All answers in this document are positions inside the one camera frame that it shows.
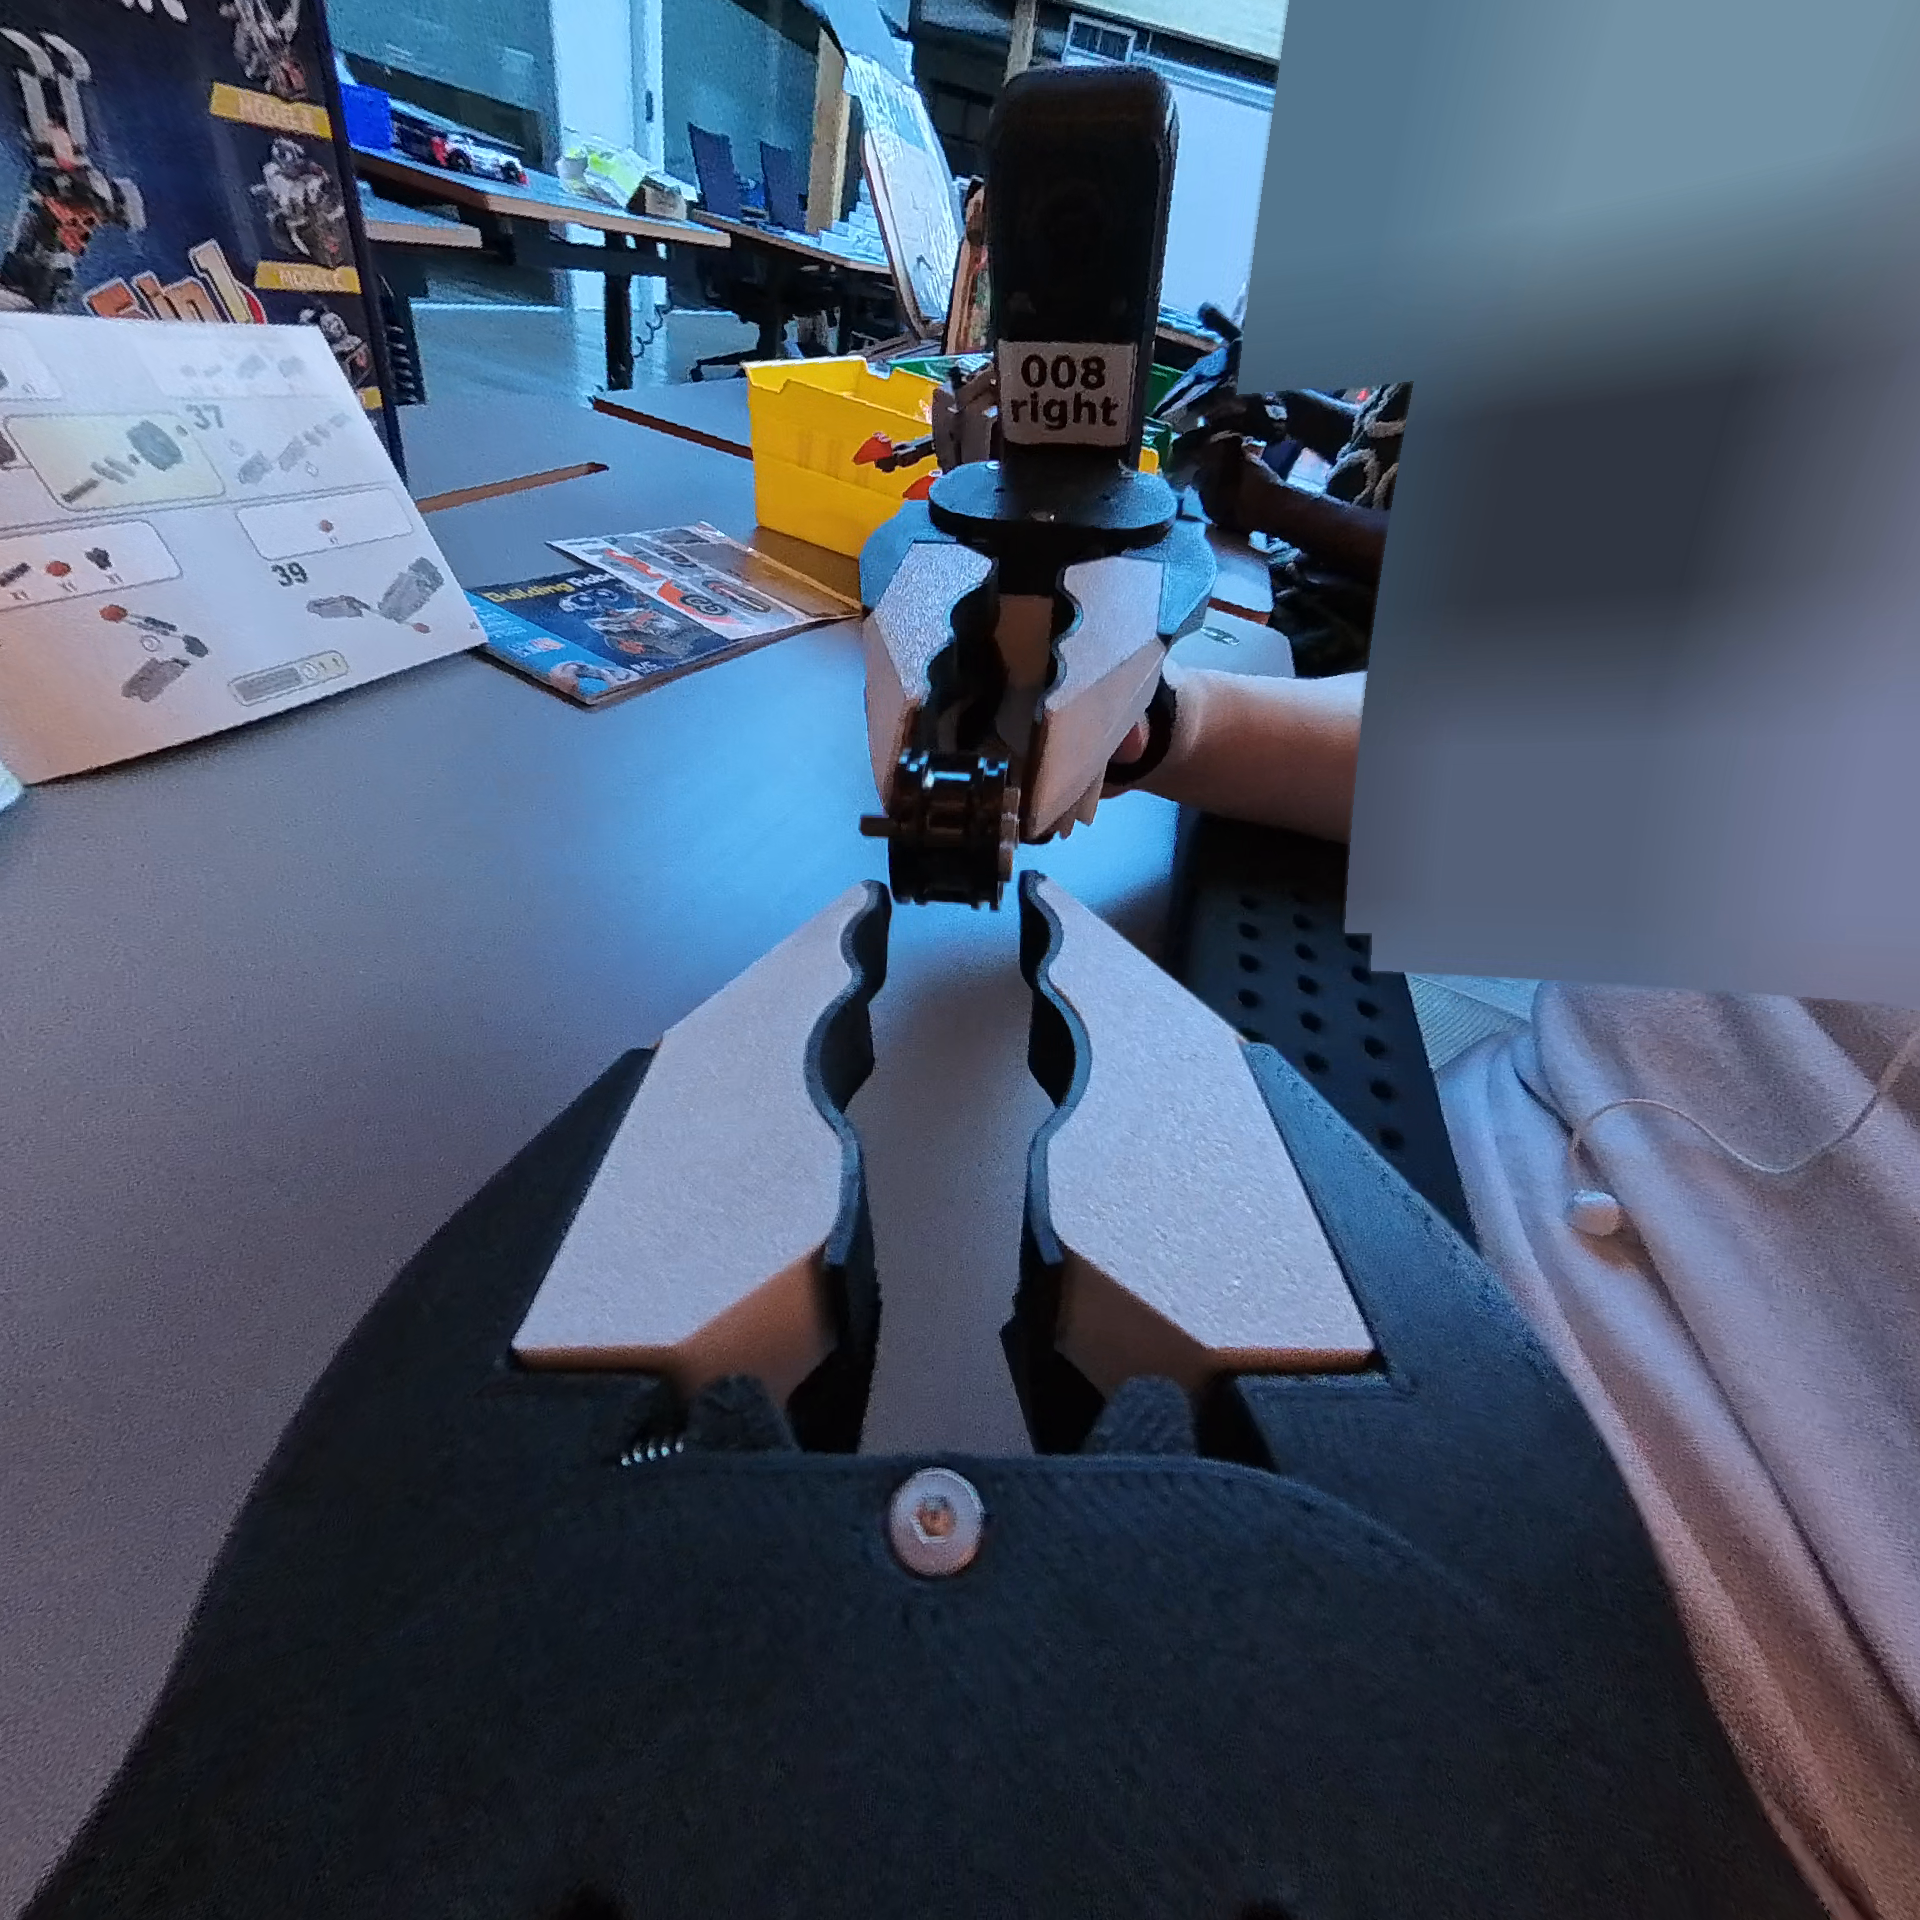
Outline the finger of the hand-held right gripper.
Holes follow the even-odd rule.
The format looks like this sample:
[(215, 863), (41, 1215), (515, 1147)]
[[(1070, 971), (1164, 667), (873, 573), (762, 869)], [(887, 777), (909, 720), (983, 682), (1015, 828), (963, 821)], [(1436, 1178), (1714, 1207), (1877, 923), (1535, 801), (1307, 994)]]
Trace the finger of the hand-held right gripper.
[(892, 834), (906, 752), (979, 756), (998, 706), (998, 565), (966, 545), (911, 541), (862, 626), (866, 732), (878, 811), (862, 834)]
[(1085, 560), (1053, 592), (1004, 592), (996, 738), (1035, 847), (1092, 818), (1106, 768), (1162, 682), (1164, 565)]

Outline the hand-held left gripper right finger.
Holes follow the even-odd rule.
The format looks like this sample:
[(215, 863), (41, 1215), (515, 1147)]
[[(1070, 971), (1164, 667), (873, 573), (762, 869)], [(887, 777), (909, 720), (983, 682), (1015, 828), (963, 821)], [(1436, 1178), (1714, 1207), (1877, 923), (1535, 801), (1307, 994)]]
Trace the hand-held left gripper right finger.
[(1035, 1445), (1081, 1445), (1124, 1386), (1204, 1403), (1237, 1377), (1377, 1361), (1239, 1032), (1063, 884), (1019, 877), (1022, 1277), (1001, 1330)]

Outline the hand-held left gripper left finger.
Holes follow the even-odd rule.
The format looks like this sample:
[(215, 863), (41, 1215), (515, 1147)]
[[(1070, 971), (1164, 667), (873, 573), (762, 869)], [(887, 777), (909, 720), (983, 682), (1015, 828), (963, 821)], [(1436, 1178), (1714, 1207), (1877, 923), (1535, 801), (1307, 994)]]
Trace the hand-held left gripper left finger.
[(879, 1328), (853, 1096), (890, 899), (860, 882), (670, 1026), (518, 1323), (535, 1369), (755, 1377), (804, 1449), (855, 1449)]

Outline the black toy building part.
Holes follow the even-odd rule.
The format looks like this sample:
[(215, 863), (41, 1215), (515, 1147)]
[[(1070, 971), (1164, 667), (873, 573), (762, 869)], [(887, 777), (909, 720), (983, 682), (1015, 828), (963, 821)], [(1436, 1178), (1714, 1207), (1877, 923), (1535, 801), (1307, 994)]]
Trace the black toy building part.
[[(998, 698), (1005, 669), (998, 655)], [(1012, 873), (1017, 843), (1017, 777), (993, 725), (993, 747), (979, 756), (906, 752), (897, 768), (887, 816), (890, 887), (911, 906), (989, 906)]]

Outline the another person's forearm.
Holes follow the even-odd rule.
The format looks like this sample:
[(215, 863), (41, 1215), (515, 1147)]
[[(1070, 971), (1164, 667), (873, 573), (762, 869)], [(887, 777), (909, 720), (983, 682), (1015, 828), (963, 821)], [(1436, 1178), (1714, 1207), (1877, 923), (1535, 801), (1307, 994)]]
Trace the another person's forearm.
[(1195, 468), (1206, 515), (1237, 535), (1277, 538), (1317, 570), (1379, 586), (1411, 396), (1407, 383), (1388, 383), (1364, 403), (1275, 394), (1283, 437), (1327, 460), (1326, 484), (1303, 491), (1275, 475), (1245, 437), (1217, 434)]

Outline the person's right forearm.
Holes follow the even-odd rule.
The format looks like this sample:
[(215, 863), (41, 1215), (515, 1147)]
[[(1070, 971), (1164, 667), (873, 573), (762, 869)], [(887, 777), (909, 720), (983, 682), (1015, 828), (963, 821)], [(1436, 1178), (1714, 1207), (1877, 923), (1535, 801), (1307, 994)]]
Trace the person's right forearm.
[(1223, 677), (1209, 706), (1212, 811), (1346, 847), (1361, 755), (1362, 673)]

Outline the grey desk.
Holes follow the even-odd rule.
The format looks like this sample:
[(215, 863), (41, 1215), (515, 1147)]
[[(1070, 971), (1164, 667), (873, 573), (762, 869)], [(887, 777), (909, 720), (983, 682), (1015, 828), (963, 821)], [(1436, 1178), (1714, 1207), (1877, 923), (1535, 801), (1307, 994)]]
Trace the grey desk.
[[(494, 394), (402, 416), (467, 586), (549, 538), (755, 535), (746, 460)], [(855, 629), (605, 711), (471, 657), (4, 813), (3, 1901), (153, 1706), (306, 1389), (410, 1258), (618, 1053), (883, 853)], [(1027, 1455), (998, 1330), (1027, 1146), (1017, 912), (906, 908), (853, 1106), (883, 1321), (869, 1452)]]

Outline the person's right hand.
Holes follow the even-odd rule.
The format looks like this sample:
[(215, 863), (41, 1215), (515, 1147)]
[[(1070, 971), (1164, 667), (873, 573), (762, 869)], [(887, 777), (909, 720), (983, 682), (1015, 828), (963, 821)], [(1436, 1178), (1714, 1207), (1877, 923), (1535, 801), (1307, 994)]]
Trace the person's right hand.
[(1204, 772), (1204, 722), (1209, 683), (1197, 669), (1167, 663), (1138, 719), (1106, 761), (1094, 811), (1138, 811), (1148, 802), (1188, 805), (1193, 783)]

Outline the wooden easel with white board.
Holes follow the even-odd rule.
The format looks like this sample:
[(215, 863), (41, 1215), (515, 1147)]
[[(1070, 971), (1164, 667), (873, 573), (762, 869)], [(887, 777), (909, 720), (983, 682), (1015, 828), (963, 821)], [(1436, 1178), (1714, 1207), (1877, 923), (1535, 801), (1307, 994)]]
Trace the wooden easel with white board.
[(849, 154), (857, 149), (906, 322), (925, 344), (939, 344), (964, 226), (909, 48), (879, 4), (806, 3), (806, 10), (821, 20), (806, 226), (821, 233), (841, 219)]

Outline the yellow plastic bin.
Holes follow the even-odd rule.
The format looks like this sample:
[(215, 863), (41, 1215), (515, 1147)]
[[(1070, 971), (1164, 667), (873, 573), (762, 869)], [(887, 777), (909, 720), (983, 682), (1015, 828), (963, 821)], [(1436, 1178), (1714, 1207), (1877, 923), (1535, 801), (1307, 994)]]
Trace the yellow plastic bin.
[(930, 490), (932, 463), (883, 471), (857, 452), (873, 437), (923, 439), (932, 377), (843, 354), (748, 363), (746, 379), (762, 528), (857, 559), (906, 500)]

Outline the black perforated panel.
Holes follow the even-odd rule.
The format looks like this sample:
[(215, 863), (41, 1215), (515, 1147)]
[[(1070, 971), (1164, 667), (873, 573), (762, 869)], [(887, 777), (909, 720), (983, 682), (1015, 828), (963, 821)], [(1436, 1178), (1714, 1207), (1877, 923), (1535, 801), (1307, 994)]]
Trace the black perforated panel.
[(1349, 851), (1180, 811), (1164, 970), (1273, 1047), (1467, 1243), (1471, 1216), (1401, 973), (1349, 932)]

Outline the colourful printed leaflet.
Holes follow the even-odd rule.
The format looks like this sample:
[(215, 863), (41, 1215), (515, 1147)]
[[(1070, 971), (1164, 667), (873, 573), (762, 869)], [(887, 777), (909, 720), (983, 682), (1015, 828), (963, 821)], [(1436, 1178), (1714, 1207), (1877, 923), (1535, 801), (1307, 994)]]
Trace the colourful printed leaflet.
[(564, 570), (467, 597), (494, 663), (582, 709), (857, 612), (855, 599), (702, 522), (553, 548)]

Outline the wood-edged background table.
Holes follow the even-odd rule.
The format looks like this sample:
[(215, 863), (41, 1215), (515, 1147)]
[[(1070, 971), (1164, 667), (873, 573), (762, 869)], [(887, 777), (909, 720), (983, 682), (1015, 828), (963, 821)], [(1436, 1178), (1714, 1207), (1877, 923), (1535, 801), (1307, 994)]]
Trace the wood-edged background table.
[(431, 168), (393, 151), (350, 149), (354, 172), (385, 200), (453, 209), (478, 245), (513, 265), (542, 272), (596, 272), (605, 282), (609, 383), (634, 387), (635, 336), (630, 279), (661, 279), (690, 264), (694, 250), (730, 251), (723, 232), (687, 219), (659, 219), (571, 196), (563, 180), (532, 175), (501, 183)]

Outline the person's white shirt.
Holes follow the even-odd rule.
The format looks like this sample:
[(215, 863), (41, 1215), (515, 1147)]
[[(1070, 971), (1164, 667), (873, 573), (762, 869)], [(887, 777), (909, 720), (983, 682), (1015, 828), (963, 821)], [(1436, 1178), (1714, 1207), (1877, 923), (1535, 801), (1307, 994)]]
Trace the person's white shirt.
[(1774, 1827), (1917, 1915), (1916, 1011), (1543, 984), (1439, 1093)]

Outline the toy car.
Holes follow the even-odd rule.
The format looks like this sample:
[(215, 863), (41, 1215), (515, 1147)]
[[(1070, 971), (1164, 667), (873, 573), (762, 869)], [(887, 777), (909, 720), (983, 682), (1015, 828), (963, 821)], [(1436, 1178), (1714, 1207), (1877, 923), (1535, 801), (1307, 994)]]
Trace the toy car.
[(468, 128), (395, 116), (391, 147), (395, 154), (442, 172), (525, 186), (525, 170), (517, 151)]

